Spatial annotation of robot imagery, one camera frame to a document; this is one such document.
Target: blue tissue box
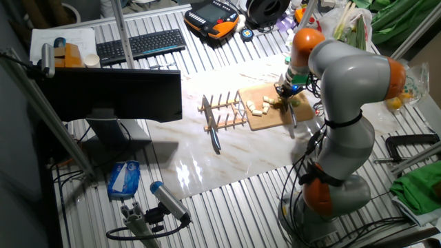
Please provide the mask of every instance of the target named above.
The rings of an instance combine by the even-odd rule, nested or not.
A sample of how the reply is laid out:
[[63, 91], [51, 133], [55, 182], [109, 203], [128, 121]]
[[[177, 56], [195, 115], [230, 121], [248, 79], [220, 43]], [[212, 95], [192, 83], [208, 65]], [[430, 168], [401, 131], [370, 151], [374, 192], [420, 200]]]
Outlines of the blue tissue box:
[[131, 198], [135, 195], [141, 171], [138, 161], [117, 162], [110, 174], [107, 193], [111, 198]]

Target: white paper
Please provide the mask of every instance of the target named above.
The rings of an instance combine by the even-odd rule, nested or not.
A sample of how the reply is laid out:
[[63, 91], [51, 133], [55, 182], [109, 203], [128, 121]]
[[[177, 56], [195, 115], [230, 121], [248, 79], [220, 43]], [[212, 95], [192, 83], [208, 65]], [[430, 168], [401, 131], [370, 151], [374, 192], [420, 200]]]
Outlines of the white paper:
[[118, 192], [123, 191], [124, 187], [124, 180], [125, 180], [125, 171], [127, 167], [127, 163], [124, 164], [124, 166], [121, 168], [121, 171], [119, 171], [118, 176], [116, 177], [115, 183], [112, 186], [112, 189]]
[[30, 43], [30, 60], [37, 64], [41, 59], [41, 48], [45, 43], [54, 45], [56, 38], [63, 37], [66, 43], [75, 44], [80, 50], [81, 58], [89, 54], [96, 54], [95, 31], [92, 28], [60, 29], [60, 30], [32, 30]]

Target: monitor stand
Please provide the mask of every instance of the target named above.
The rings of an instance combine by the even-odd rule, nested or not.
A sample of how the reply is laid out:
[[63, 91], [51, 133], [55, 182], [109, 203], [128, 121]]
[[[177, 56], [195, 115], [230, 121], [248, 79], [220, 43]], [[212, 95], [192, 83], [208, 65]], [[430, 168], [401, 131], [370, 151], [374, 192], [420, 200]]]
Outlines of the monitor stand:
[[[152, 142], [135, 120], [119, 120], [113, 109], [93, 109], [86, 121], [96, 135], [83, 145], [95, 166], [131, 159], [135, 152]], [[122, 125], [130, 133], [130, 140]]]

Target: marble tabletop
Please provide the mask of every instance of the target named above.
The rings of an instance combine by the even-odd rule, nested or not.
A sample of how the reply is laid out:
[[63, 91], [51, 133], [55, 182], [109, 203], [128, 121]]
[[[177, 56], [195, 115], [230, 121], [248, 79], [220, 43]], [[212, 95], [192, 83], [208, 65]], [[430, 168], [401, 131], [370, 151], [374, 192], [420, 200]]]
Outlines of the marble tabletop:
[[[309, 137], [322, 125], [320, 118], [292, 126], [279, 126], [251, 131], [248, 124], [227, 127], [217, 131], [222, 150], [216, 155], [205, 114], [197, 110], [203, 95], [220, 93], [224, 100], [230, 91], [243, 87], [277, 82], [280, 73], [287, 69], [283, 54], [242, 63], [228, 68], [212, 70], [182, 78], [183, 119], [170, 123], [147, 121], [154, 144], [163, 182], [178, 198], [185, 198], [228, 183], [255, 176], [292, 164], [306, 148]], [[311, 104], [317, 101], [307, 94]], [[231, 107], [214, 109], [214, 118], [227, 113]], [[397, 123], [382, 103], [363, 107], [363, 114], [373, 124], [376, 135], [397, 130]]]

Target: orange device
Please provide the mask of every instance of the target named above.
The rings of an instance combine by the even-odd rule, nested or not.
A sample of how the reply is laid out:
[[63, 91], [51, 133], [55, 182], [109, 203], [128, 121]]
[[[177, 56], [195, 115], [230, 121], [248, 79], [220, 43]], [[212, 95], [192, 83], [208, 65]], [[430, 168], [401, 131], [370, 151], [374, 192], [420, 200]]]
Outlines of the orange device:
[[184, 21], [203, 36], [219, 39], [234, 29], [239, 20], [237, 11], [219, 1], [206, 1], [188, 10]]

